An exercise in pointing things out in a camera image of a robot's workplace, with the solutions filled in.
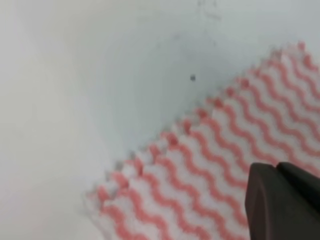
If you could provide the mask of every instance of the wavy red stripe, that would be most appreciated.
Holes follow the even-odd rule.
[[[274,108],[272,108],[271,106],[267,106],[265,103],[262,102],[261,100],[261,96],[260,96],[260,92],[258,91],[257,88],[255,88],[254,86],[250,85],[248,87],[248,90],[250,90],[254,96],[255,99],[255,104],[256,106],[261,109],[264,112],[268,112],[270,114],[272,114],[273,116],[277,115],[277,110],[275,110]],[[319,171],[311,164],[305,163],[303,164],[300,160],[298,160],[295,155],[294,155],[294,151],[293,149],[288,146],[286,143],[284,142],[280,142],[280,141],[276,141],[275,139],[273,139],[270,135],[269,135],[269,127],[267,124],[265,124],[263,121],[257,121],[257,123],[259,123],[261,125],[261,127],[263,126],[263,128],[261,128],[262,130],[264,130],[264,134],[263,138],[272,146],[277,147],[277,148],[281,148],[283,149],[287,155],[288,155],[288,161],[293,162],[294,164],[296,164],[297,166],[303,166],[303,168],[305,168],[306,170],[310,171],[311,173],[315,174],[316,176],[320,176]]]
[[[141,176],[141,178],[145,180],[145,182],[150,184],[152,197],[159,205],[164,207],[170,207],[175,211],[178,226],[184,232],[188,234],[195,234],[199,236],[202,240],[210,239],[209,233],[206,230],[204,230],[201,226],[191,225],[185,220],[184,209],[177,200],[165,198],[163,195],[161,195],[159,191],[159,182],[152,174],[145,173]]]
[[[189,148],[183,144],[178,144],[172,146],[171,150],[178,150],[180,151],[185,159],[185,166],[189,170],[191,174],[201,176],[204,178],[209,186],[211,196],[220,202],[227,203],[233,209],[234,218],[238,221],[238,223],[244,227],[248,226],[247,218],[241,212],[241,206],[237,200],[231,195],[223,195],[219,190],[216,188],[215,177],[207,170],[199,169],[193,163],[193,154],[189,150]]]
[[[235,159],[236,164],[241,168],[244,173],[248,173],[250,166],[244,161],[244,154],[239,146],[234,143],[227,142],[221,135],[221,127],[219,123],[213,118],[205,118],[201,121],[202,124],[207,125],[214,133],[215,141],[221,148],[230,150]]]
[[[109,215],[113,219],[114,223],[116,224],[115,231],[123,240],[150,240],[143,234],[130,233],[126,228],[125,216],[123,212],[116,206],[104,206],[101,210],[101,213]]]
[[[170,159],[157,159],[156,164],[164,166],[168,170],[168,180],[177,190],[188,193],[193,198],[192,209],[200,216],[209,217],[217,224],[219,235],[224,240],[245,240],[241,236],[235,236],[232,232],[226,229],[226,220],[217,211],[205,208],[200,203],[200,193],[190,184],[184,184],[177,178],[177,169]]]
[[[223,177],[230,186],[239,187],[243,190],[247,188],[246,181],[238,180],[232,176],[231,166],[225,161],[225,159],[222,156],[216,155],[210,151],[208,147],[208,141],[202,133],[198,131],[192,131],[190,132],[189,136],[199,142],[199,145],[201,146],[201,153],[207,161],[217,163],[223,168]]]

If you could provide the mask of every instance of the white surface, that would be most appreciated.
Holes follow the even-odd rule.
[[[1,1],[0,239],[101,239],[81,191],[270,45],[320,55],[319,6]]]

